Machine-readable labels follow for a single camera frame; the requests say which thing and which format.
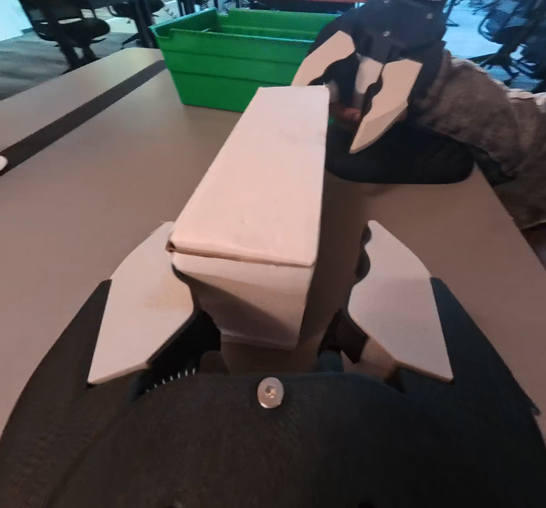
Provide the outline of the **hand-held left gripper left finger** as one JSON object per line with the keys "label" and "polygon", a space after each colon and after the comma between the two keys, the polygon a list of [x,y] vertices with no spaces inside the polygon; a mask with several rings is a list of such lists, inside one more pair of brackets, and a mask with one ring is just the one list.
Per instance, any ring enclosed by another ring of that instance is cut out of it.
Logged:
{"label": "hand-held left gripper left finger", "polygon": [[148,369],[195,314],[191,289],[175,274],[167,251],[173,225],[155,229],[110,277],[88,384]]}

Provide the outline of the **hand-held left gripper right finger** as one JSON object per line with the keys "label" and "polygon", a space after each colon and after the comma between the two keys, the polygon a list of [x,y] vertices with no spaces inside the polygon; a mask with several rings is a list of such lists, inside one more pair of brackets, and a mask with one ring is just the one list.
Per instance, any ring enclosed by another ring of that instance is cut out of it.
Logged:
{"label": "hand-held left gripper right finger", "polygon": [[352,358],[380,370],[398,369],[452,382],[432,277],[423,262],[390,231],[370,220],[363,232],[347,300],[347,318],[364,334]]}

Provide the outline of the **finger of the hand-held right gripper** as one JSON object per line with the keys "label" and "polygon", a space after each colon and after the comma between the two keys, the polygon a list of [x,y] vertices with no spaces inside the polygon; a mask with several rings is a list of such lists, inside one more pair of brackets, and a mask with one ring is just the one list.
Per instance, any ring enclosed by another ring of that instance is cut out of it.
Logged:
{"label": "finger of the hand-held right gripper", "polygon": [[422,66],[421,62],[411,59],[383,65],[371,58],[364,58],[357,73],[356,90],[370,90],[375,83],[380,84],[380,89],[371,96],[370,108],[362,115],[349,149],[350,154],[356,154],[375,143],[405,114]]}
{"label": "finger of the hand-held right gripper", "polygon": [[355,53],[353,38],[343,31],[337,31],[324,43],[309,53],[298,67],[291,86],[303,87],[318,82],[322,84],[329,68]]}

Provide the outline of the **green plastic bin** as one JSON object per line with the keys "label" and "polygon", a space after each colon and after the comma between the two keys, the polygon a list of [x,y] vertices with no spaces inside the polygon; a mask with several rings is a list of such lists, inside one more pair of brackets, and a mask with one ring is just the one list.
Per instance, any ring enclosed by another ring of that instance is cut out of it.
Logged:
{"label": "green plastic bin", "polygon": [[258,88],[289,86],[334,14],[215,8],[151,27],[180,101],[241,113]]}

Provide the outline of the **white cardboard box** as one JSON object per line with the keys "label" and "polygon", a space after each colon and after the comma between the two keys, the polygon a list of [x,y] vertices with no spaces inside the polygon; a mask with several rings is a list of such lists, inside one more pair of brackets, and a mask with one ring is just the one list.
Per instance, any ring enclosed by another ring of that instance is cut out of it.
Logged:
{"label": "white cardboard box", "polygon": [[232,342],[293,350],[315,272],[329,92],[260,88],[174,223],[173,268]]}

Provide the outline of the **person's right hand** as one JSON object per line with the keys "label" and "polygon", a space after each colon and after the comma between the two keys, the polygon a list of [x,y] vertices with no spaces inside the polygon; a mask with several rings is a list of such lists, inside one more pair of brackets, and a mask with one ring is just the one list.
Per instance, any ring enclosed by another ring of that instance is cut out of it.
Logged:
{"label": "person's right hand", "polygon": [[362,120],[361,110],[347,107],[341,103],[330,104],[330,115],[337,122],[358,125]]}

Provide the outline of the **grey fleece jacket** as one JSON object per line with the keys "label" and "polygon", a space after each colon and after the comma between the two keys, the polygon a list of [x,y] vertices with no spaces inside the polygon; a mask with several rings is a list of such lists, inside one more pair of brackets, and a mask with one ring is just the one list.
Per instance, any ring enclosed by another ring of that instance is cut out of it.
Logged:
{"label": "grey fleece jacket", "polygon": [[465,144],[521,230],[545,225],[545,93],[512,89],[447,49],[427,93],[411,103],[419,127]]}

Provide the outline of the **black office chair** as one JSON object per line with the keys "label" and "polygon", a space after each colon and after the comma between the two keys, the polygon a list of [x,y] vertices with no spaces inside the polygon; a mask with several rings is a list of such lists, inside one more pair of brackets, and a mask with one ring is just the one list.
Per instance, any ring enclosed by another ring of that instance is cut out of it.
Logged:
{"label": "black office chair", "polygon": [[502,68],[512,83],[519,75],[538,81],[534,93],[545,92],[545,0],[521,3],[506,22],[493,26],[493,17],[484,18],[479,33],[500,48],[490,55],[475,58],[481,68]]}
{"label": "black office chair", "polygon": [[62,37],[58,40],[59,36],[54,34],[47,22],[32,21],[31,25],[39,38],[59,47],[70,70],[98,60],[91,46],[103,41],[111,31],[109,24],[98,18],[58,22]]}

